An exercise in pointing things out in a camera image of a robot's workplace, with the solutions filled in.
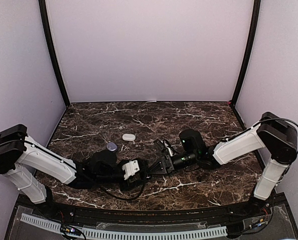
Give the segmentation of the purple earbud charging case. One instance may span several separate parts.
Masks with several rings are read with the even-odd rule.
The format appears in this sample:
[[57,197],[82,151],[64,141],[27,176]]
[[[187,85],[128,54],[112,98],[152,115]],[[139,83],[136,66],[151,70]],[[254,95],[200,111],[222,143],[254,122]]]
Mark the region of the purple earbud charging case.
[[107,150],[116,153],[118,151],[118,146],[114,142],[108,142],[106,145]]

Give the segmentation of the white earbud charging case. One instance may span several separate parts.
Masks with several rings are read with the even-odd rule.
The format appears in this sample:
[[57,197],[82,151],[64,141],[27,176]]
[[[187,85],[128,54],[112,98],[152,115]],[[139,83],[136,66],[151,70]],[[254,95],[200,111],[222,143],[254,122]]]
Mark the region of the white earbud charging case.
[[133,142],[136,139],[134,134],[125,133],[122,135],[122,139],[127,142]]

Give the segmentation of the left black frame post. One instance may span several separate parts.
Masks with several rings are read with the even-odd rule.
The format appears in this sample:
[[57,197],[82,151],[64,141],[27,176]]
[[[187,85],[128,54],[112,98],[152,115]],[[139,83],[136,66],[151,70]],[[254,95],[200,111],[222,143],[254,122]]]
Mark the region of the left black frame post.
[[50,26],[50,21],[48,17],[48,11],[47,11],[47,3],[45,0],[38,0],[38,3],[39,3],[40,15],[41,15],[44,35],[46,39],[46,44],[47,44],[51,64],[53,67],[53,71],[56,77],[57,85],[59,87],[63,102],[65,106],[68,107],[70,105],[70,100],[61,74],[61,70],[58,63],[58,58],[57,58],[57,54],[56,54],[56,50],[55,50],[55,46],[52,38],[51,26]]

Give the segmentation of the black frame post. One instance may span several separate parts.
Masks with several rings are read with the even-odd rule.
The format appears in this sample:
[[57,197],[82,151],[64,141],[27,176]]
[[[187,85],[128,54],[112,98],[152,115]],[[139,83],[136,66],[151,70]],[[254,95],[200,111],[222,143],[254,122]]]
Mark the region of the black frame post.
[[248,37],[247,37],[247,42],[246,42],[246,47],[241,63],[241,68],[239,71],[239,75],[237,78],[236,86],[233,92],[232,99],[230,101],[230,106],[231,108],[235,108],[242,86],[243,82],[245,79],[245,75],[247,72],[249,60],[251,57],[251,52],[253,48],[253,43],[255,39],[255,34],[256,34],[256,29],[257,29],[257,24],[258,24],[258,18],[259,18],[259,13],[260,13],[260,6],[261,6],[261,0],[254,0],[253,1],[253,9],[252,9],[252,15],[251,15],[251,20],[250,20],[250,27],[248,31]]
[[53,71],[56,77],[57,85],[59,87],[63,102],[65,106],[68,107],[70,105],[70,100],[61,74],[61,70],[58,63],[58,58],[57,58],[57,54],[56,54],[56,50],[55,50],[55,46],[52,38],[51,26],[50,26],[50,21],[48,17],[48,11],[47,11],[47,3],[45,0],[38,0],[38,3],[39,3],[40,15],[41,15],[44,35],[46,39],[46,44],[47,44],[51,64],[53,67]]

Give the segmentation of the black front table rail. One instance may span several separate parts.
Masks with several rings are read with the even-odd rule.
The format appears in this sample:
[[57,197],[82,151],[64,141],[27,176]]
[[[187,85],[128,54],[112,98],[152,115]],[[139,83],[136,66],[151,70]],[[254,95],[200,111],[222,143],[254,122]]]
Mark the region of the black front table rail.
[[227,206],[187,210],[111,210],[94,207],[81,207],[63,203],[55,203],[68,223],[93,224],[95,222],[120,224],[172,224],[211,221],[212,223],[226,223],[241,221],[248,215],[238,213],[245,203]]

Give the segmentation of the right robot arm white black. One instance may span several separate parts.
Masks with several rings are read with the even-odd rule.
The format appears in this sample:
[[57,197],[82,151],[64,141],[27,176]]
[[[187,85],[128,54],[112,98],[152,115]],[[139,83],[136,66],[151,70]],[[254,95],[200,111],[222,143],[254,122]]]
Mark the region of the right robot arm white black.
[[214,170],[258,149],[270,152],[269,162],[254,187],[251,201],[244,205],[244,213],[249,217],[262,211],[263,202],[298,155],[298,124],[271,112],[265,112],[251,127],[213,146],[206,146],[200,132],[190,128],[183,130],[179,138],[184,153],[176,155],[170,155],[161,141],[155,141],[164,156],[149,167],[149,175],[170,175],[193,164],[204,170]]

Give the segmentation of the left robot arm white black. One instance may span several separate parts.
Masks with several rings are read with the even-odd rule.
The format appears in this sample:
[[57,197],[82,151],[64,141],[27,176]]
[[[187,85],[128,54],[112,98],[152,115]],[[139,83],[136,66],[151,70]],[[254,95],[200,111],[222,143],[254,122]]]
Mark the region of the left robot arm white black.
[[94,153],[83,162],[62,157],[43,147],[27,134],[23,124],[0,131],[0,175],[8,178],[17,188],[39,205],[48,218],[59,214],[53,203],[51,190],[38,182],[27,167],[48,174],[61,183],[78,190],[100,188],[104,184],[118,184],[122,191],[129,191],[146,183],[147,167],[139,159],[117,161],[109,150]]

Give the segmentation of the right black frame post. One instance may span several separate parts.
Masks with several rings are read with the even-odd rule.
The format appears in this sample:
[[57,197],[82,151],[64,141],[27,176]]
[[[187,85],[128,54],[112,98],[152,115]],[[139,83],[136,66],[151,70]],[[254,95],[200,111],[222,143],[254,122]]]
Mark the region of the right black frame post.
[[232,99],[230,101],[230,106],[231,108],[235,108],[242,86],[243,82],[245,79],[245,75],[247,72],[249,60],[251,57],[251,52],[253,48],[253,43],[255,39],[255,34],[256,34],[256,29],[257,29],[257,24],[258,24],[258,18],[259,18],[259,13],[260,13],[260,6],[261,6],[261,0],[254,0],[253,1],[253,9],[252,9],[252,15],[251,15],[251,20],[250,20],[250,27],[248,31],[248,37],[247,37],[247,42],[246,42],[246,47],[241,63],[241,68],[239,71],[239,75],[237,78],[236,86],[233,92]]

